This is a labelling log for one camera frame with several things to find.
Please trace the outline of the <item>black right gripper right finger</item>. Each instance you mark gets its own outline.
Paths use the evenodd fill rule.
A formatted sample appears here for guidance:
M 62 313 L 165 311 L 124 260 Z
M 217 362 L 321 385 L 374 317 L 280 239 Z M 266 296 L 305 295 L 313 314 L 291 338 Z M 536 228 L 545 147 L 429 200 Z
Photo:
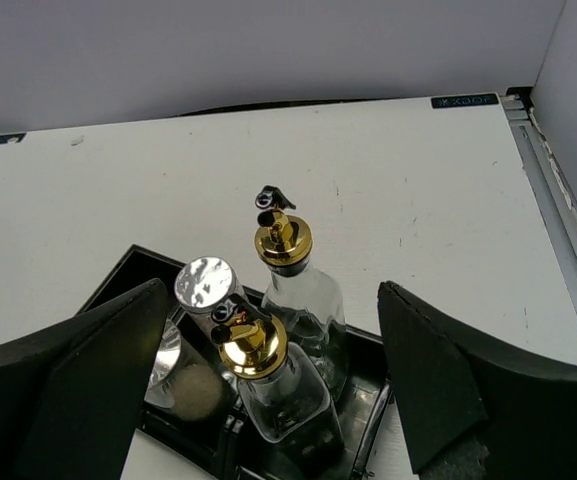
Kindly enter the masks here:
M 384 282 L 378 315 L 412 471 L 577 479 L 577 365 L 454 319 Z

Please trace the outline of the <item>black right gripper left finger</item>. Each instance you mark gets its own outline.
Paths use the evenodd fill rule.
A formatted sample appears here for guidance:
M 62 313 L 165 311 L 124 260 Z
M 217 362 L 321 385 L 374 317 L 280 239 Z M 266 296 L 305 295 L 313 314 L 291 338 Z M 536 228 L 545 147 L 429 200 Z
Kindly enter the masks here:
M 152 279 L 0 345 L 0 479 L 118 479 L 167 317 Z

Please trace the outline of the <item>white shaker with silver lid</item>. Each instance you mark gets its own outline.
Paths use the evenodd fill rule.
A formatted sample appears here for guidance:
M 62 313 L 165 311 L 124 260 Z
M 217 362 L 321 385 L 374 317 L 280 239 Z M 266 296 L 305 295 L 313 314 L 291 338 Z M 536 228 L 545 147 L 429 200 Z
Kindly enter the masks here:
M 195 422 L 213 416 L 224 396 L 223 379 L 167 319 L 145 402 L 182 421 Z

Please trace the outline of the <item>glass bottle with dark sauce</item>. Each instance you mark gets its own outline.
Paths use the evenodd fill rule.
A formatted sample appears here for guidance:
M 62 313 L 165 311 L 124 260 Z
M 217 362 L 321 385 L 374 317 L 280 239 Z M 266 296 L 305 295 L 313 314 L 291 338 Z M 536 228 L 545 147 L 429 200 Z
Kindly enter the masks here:
M 305 475 L 336 462 L 344 439 L 331 393 L 283 323 L 238 294 L 222 300 L 211 318 L 211 338 L 261 437 Z

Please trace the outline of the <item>clear glass oil bottle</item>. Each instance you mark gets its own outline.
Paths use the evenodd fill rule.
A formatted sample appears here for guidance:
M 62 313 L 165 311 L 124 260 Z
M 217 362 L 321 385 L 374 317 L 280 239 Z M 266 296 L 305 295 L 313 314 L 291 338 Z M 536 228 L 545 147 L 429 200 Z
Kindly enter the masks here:
M 338 401 L 349 370 L 340 286 L 312 265 L 312 229 L 288 213 L 296 205 L 278 187 L 264 186 L 255 205 L 260 213 L 254 246 L 270 272 L 262 307 L 283 322 L 290 340 L 301 346 Z

